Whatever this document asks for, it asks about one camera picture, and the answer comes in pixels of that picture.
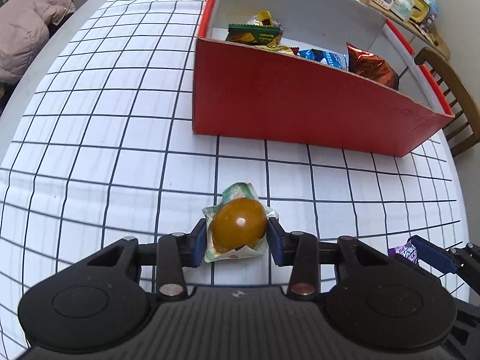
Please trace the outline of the purple candy wrapper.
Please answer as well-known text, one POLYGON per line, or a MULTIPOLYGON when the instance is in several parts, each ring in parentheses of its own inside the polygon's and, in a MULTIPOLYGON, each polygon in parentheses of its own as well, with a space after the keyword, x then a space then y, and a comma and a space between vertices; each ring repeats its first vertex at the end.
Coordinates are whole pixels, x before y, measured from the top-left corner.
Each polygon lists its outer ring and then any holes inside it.
POLYGON ((418 264, 417 250, 411 241, 407 241, 405 244, 400 246, 389 248, 387 252, 390 257, 394 257, 399 254, 404 258, 407 258, 408 261, 418 264))

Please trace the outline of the brown egg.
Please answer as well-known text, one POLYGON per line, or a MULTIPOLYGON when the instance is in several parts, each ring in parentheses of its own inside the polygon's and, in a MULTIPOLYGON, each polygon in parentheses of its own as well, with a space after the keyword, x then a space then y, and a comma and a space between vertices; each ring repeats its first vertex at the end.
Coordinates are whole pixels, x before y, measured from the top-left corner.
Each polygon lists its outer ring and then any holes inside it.
POLYGON ((279 218, 261 203, 253 185, 245 182, 231 184, 220 203, 203 208, 202 213, 207 220, 207 263, 263 256, 268 220, 279 218))

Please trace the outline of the green snack packet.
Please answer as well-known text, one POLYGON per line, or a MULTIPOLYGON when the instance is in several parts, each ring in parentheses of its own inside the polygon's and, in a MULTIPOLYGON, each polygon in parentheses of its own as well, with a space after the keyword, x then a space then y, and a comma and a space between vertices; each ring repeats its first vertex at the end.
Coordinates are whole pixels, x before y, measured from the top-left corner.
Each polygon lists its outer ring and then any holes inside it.
POLYGON ((250 46, 275 45, 282 31, 276 26, 230 24, 226 40, 250 46))

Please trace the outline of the yellow foil snack packet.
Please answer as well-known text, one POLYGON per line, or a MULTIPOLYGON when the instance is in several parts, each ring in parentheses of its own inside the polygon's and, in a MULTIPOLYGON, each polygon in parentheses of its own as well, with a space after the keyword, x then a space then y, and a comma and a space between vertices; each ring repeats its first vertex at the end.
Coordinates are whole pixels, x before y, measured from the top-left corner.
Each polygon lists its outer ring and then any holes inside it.
POLYGON ((276 31, 273 33, 272 31, 263 31, 260 36, 263 41, 260 43, 261 46, 275 46, 278 45, 281 41, 281 37, 283 35, 283 27, 281 23, 276 21, 272 18, 271 13, 268 10, 262 10, 261 12, 252 16, 248 21, 247 24, 257 27, 267 27, 267 28, 275 28, 276 31))

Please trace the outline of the white black grid tablecloth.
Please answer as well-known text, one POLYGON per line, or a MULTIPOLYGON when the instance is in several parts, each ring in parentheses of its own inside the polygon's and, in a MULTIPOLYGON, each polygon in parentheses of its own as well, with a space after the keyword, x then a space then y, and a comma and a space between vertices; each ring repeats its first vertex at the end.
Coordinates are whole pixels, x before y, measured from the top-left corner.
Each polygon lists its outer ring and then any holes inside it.
POLYGON ((411 235, 469 238, 440 134, 402 157, 198 136, 195 32, 205 0, 105 0, 31 94, 1 161, 1 357, 28 344, 17 317, 36 283, 116 242, 189 231, 225 189, 251 183, 288 231, 377 250, 411 235))

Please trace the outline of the brown wooden chair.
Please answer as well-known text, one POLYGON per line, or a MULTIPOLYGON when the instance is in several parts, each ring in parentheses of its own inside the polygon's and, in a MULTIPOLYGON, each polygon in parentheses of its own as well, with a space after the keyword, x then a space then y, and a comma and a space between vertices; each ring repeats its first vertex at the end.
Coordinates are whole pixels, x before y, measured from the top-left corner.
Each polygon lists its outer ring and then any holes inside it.
POLYGON ((479 106, 450 64, 434 50, 424 47, 414 62, 426 68, 452 111, 443 128, 453 158, 479 144, 479 106))

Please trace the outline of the red white cardboard box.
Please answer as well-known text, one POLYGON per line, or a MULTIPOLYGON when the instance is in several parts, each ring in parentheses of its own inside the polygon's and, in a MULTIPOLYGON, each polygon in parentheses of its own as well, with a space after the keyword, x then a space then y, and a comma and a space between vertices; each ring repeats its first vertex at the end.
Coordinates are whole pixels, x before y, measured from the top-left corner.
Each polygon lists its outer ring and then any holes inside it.
POLYGON ((193 68, 193 131, 402 157, 453 119, 402 33, 355 0, 207 0, 193 68), (285 43, 343 54, 348 45, 408 69, 399 89, 294 55, 228 40, 267 10, 285 43))

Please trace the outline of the blue foil snack packet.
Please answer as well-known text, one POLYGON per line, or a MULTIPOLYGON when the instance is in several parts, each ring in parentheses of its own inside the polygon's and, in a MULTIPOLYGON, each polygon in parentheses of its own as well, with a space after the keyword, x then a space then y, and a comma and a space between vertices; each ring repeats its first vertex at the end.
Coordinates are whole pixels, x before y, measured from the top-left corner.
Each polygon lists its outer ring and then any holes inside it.
POLYGON ((323 49, 301 49, 298 56, 304 59, 322 63, 331 68, 338 68, 344 71, 348 70, 348 58, 346 55, 323 49))

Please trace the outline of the red foil snack bag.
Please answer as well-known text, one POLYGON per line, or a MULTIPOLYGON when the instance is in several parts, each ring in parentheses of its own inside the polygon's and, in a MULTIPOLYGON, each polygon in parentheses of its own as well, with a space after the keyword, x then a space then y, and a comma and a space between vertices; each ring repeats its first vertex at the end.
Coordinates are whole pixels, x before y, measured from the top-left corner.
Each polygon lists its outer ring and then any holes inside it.
POLYGON ((347 43, 346 46, 349 72, 391 89, 399 89, 400 77, 385 59, 369 51, 359 49, 351 43, 347 43))

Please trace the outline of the white wooden side cabinet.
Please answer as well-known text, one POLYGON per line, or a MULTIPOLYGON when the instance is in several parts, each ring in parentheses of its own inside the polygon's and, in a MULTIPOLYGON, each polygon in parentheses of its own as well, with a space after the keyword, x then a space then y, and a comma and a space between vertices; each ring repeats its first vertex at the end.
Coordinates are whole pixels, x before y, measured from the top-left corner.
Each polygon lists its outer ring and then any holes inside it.
POLYGON ((450 59, 450 49, 436 28, 439 7, 435 0, 360 0, 380 11, 399 27, 415 35, 444 59, 450 59))

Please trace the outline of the yellow tissue box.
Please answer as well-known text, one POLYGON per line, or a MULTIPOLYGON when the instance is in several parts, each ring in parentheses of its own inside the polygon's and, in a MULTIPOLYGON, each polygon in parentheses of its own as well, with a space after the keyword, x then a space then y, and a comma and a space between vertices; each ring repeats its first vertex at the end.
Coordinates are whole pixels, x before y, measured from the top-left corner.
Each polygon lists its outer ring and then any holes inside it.
POLYGON ((412 0, 412 14, 410 21, 415 24, 421 24, 430 13, 430 5, 425 0, 412 0))

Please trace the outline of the wet wipes pack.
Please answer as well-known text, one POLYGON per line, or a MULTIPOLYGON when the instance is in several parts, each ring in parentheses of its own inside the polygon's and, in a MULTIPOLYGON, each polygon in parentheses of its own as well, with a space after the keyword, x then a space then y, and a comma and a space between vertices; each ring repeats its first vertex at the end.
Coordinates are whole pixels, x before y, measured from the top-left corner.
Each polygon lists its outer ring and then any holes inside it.
POLYGON ((394 0, 393 6, 390 11, 400 17, 402 21, 409 21, 412 14, 412 8, 412 0, 394 0))

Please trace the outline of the pink padded jacket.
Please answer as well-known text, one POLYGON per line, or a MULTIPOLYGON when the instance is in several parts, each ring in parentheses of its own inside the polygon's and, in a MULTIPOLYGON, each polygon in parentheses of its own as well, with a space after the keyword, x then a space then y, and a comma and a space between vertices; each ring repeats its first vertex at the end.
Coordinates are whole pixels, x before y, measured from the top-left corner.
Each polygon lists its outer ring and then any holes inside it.
POLYGON ((66 20, 72 0, 9 0, 1 6, 1 83, 14 85, 66 20))

